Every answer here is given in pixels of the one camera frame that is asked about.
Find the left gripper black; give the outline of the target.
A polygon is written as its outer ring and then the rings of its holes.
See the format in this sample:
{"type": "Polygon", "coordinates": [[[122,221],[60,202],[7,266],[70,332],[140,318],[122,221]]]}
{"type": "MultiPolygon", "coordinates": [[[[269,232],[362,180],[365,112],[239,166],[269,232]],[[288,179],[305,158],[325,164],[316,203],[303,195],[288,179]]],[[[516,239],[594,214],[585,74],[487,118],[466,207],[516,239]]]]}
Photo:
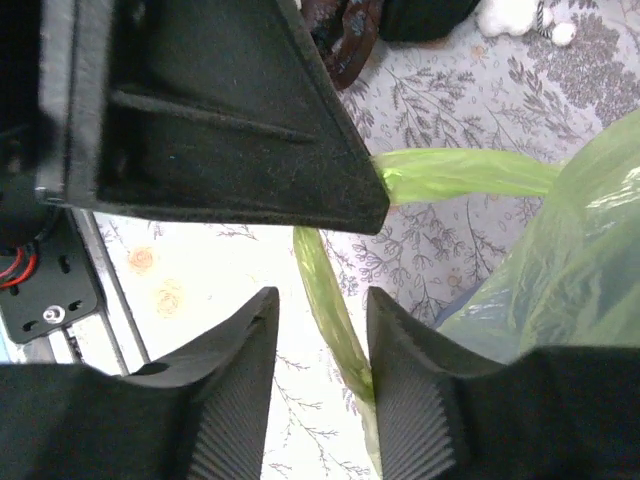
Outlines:
{"type": "Polygon", "coordinates": [[[50,146],[39,105],[41,1],[1,3],[1,253],[41,242],[62,209],[36,193],[38,168],[50,146]]]}

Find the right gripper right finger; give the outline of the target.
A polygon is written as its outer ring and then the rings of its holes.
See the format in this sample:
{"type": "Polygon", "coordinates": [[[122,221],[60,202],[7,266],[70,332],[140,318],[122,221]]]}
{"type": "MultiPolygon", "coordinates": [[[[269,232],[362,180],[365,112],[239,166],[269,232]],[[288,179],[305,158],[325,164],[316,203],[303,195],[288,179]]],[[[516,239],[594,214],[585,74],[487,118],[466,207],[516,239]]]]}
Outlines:
{"type": "Polygon", "coordinates": [[[504,365],[378,287],[367,336],[385,478],[638,477],[637,349],[541,347],[504,365]]]}

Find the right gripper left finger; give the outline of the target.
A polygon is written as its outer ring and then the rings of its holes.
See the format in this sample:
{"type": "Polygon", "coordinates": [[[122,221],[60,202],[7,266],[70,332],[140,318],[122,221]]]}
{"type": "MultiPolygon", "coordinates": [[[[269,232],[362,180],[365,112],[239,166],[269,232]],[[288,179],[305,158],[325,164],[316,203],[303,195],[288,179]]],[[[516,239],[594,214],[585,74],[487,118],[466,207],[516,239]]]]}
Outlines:
{"type": "Polygon", "coordinates": [[[279,326],[266,287],[127,376],[87,365],[1,368],[5,479],[257,479],[279,326]]]}

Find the green trash bag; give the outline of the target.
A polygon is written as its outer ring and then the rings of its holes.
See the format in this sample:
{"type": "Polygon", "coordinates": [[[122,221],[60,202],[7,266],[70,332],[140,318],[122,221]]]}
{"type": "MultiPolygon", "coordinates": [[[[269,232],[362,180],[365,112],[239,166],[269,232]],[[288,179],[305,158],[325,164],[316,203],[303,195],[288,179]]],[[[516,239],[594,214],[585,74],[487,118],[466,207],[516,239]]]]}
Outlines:
{"type": "MultiPolygon", "coordinates": [[[[639,352],[637,113],[612,123],[563,166],[469,149],[405,149],[375,164],[396,205],[472,192],[543,199],[510,254],[433,330],[504,365],[541,347],[639,352]]],[[[355,335],[318,231],[296,228],[293,247],[318,329],[358,401],[369,455],[387,479],[368,342],[355,335]]]]}

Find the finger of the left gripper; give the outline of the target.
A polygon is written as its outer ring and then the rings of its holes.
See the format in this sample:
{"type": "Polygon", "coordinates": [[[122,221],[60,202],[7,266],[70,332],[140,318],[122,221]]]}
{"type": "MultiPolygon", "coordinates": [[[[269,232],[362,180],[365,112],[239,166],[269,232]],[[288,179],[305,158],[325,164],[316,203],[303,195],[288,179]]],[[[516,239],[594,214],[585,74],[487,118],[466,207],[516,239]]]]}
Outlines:
{"type": "Polygon", "coordinates": [[[291,1],[45,1],[40,201],[374,235],[390,200],[291,1]]]}

